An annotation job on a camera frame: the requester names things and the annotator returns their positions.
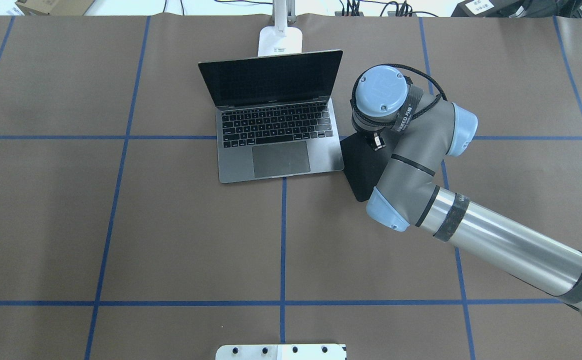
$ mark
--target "laptop key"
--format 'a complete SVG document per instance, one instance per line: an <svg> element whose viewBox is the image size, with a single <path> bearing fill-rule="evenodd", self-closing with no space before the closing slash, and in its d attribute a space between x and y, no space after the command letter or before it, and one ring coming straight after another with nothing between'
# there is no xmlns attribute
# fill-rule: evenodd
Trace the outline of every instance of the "laptop key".
<svg viewBox="0 0 582 360"><path fill-rule="evenodd" d="M260 144L271 144L275 142L289 142L293 140L293 135L277 135L277 136L269 136L269 137L261 137L259 139L255 139L255 143L257 145Z"/></svg>

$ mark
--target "black pad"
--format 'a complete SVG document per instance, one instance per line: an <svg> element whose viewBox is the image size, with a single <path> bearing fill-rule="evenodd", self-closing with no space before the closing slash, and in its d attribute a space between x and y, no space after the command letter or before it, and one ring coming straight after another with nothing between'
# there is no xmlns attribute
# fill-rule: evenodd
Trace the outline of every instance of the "black pad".
<svg viewBox="0 0 582 360"><path fill-rule="evenodd" d="M254 146L252 153L253 173L256 178L311 171L306 141Z"/></svg>
<svg viewBox="0 0 582 360"><path fill-rule="evenodd" d="M373 187L378 184L385 171L400 135L386 130L382 132L382 139L386 146L378 151L373 151L359 132L339 142L344 160L344 174L359 202L367 201L371 197Z"/></svg>

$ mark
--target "touchpad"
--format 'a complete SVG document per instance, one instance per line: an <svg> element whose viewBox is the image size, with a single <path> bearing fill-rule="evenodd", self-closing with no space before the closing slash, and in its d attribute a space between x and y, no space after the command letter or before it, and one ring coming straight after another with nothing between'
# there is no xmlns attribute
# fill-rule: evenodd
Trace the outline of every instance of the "touchpad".
<svg viewBox="0 0 582 360"><path fill-rule="evenodd" d="M256 178L308 173L311 170L306 141L253 146L251 149Z"/></svg>

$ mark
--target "light blue joint cap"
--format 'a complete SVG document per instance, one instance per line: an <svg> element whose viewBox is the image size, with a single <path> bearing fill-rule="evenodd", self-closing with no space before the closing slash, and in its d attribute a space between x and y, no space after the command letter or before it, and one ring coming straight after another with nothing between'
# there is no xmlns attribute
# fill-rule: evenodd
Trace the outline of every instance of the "light blue joint cap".
<svg viewBox="0 0 582 360"><path fill-rule="evenodd" d="M409 88L400 70L380 65L368 69L357 82L355 102L368 117L385 117L405 103Z"/></svg>
<svg viewBox="0 0 582 360"><path fill-rule="evenodd" d="M455 125L453 127L451 147L446 154L452 157L459 157L476 136L478 116L471 111L462 109L455 102L451 104L453 104L453 110L455 111Z"/></svg>
<svg viewBox="0 0 582 360"><path fill-rule="evenodd" d="M378 223L387 228L396 231L405 231L409 228L409 223L396 209L391 206L391 203L385 199L378 191L377 187L373 187L373 193L366 204L366 213Z"/></svg>

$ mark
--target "white lamp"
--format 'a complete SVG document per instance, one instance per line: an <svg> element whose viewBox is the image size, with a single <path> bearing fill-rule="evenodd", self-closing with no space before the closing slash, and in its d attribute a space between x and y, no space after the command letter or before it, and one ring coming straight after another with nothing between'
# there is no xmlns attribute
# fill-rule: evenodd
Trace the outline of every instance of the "white lamp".
<svg viewBox="0 0 582 360"><path fill-rule="evenodd" d="M273 0L273 26L264 27L259 32L259 57L302 53L302 31L287 26L287 5L295 16L295 0Z"/></svg>

